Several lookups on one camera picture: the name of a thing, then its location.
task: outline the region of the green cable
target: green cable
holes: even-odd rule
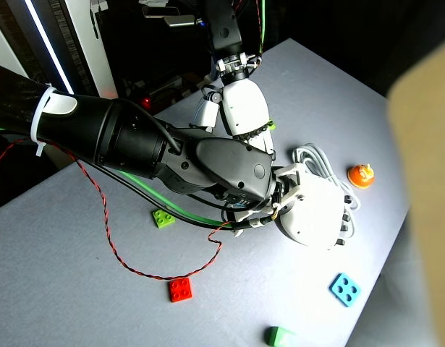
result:
[[[259,51],[263,52],[263,46],[264,46],[264,35],[266,34],[266,0],[262,0],[261,2],[261,14],[262,14],[262,30],[260,34],[260,48]]]
[[[224,222],[220,222],[217,220],[213,220],[213,219],[207,219],[204,217],[201,217],[199,215],[194,215],[193,213],[187,212],[186,210],[183,210],[180,206],[174,204],[171,200],[167,199],[166,197],[164,197],[163,195],[161,195],[159,192],[157,192],[155,189],[151,188],[150,186],[148,186],[146,183],[142,182],[141,180],[139,180],[138,177],[132,175],[131,173],[127,173],[124,171],[118,171],[121,175],[123,175],[124,177],[127,177],[129,180],[131,180],[132,182],[134,182],[135,184],[137,184],[140,188],[143,188],[144,190],[146,190],[148,193],[152,194],[156,199],[162,201],[164,204],[166,204],[167,208],[170,208],[174,211],[177,211],[178,213],[193,219],[197,222],[201,222],[201,223],[206,223],[206,224],[211,224],[212,226],[221,226],[224,224]]]

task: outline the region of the green lego brick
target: green lego brick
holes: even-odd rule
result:
[[[272,327],[269,335],[268,345],[272,347],[292,346],[294,333],[282,327]]]
[[[166,228],[167,226],[176,223],[176,218],[172,217],[170,214],[164,212],[163,210],[154,211],[153,218],[155,218],[156,225],[160,229]]]
[[[277,125],[275,125],[275,123],[272,119],[268,120],[267,126],[268,126],[269,130],[275,130],[275,128],[277,128]]]

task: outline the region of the beige object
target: beige object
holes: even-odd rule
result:
[[[445,44],[393,86],[389,116],[404,161],[412,229],[445,346]]]

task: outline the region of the red lego brick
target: red lego brick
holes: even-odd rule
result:
[[[191,299],[192,289],[190,288],[189,278],[180,278],[169,282],[169,293],[172,302],[178,302],[185,299]]]

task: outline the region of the white zip tie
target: white zip tie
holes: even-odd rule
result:
[[[37,152],[35,153],[38,157],[41,156],[43,146],[46,145],[45,142],[41,142],[37,140],[37,128],[39,127],[39,121],[41,120],[43,108],[46,107],[46,104],[50,98],[50,95],[56,90],[55,87],[48,87],[45,92],[42,94],[42,98],[39,101],[39,104],[35,108],[33,122],[31,123],[31,140],[35,142],[37,146]]]

